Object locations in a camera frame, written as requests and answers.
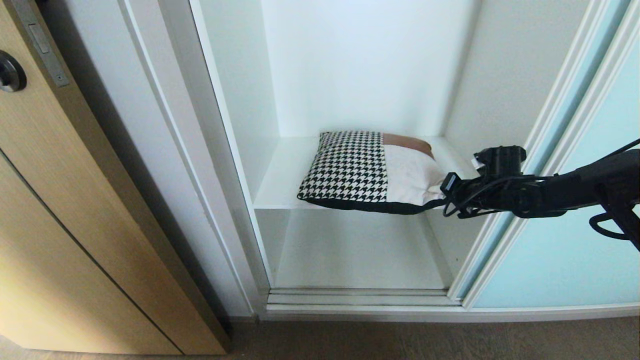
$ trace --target door handle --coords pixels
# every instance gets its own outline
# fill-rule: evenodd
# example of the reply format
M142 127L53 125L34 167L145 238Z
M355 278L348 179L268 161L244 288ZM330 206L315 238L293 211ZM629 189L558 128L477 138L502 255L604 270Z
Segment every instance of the door handle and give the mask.
M20 91L27 86L27 75L13 56L0 50L0 89L6 92Z

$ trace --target gray carpet floor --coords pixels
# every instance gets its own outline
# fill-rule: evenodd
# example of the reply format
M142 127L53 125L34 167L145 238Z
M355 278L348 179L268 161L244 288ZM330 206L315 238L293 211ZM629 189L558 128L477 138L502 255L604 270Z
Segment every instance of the gray carpet floor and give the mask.
M114 356L24 350L0 336L7 360L639 359L638 318L526 323L237 323L216 356Z

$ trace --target houndstooth pillow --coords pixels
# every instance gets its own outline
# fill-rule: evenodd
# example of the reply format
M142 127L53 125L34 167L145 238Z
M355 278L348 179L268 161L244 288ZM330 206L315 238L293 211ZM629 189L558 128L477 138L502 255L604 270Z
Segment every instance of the houndstooth pillow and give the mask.
M321 133L316 157L300 184L298 198L328 208L400 214L419 213L440 205L433 201L423 204L420 199L417 202L410 199L409 203L397 201L403 198L397 195L397 189L391 189L394 199L388 201L387 158L392 154L385 156L385 148L387 152L398 149L390 150L383 137L383 133L374 131ZM415 150L405 150L410 151L410 156L426 156ZM393 183L400 184L395 174L396 171Z

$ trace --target white fabric panel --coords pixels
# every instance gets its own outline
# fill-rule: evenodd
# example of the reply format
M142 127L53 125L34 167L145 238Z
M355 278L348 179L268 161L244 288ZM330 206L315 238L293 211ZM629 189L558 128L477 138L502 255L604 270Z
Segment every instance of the white fabric panel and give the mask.
M445 174L438 163L423 152L396 145L385 146L387 202L422 206L442 199L440 184Z

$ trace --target pillow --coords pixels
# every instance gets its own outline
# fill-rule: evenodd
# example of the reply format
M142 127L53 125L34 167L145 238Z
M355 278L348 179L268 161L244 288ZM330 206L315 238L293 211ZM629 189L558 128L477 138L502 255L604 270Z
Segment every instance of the pillow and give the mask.
M325 132L298 198L327 208L411 215L445 203L443 180L427 142L374 131Z

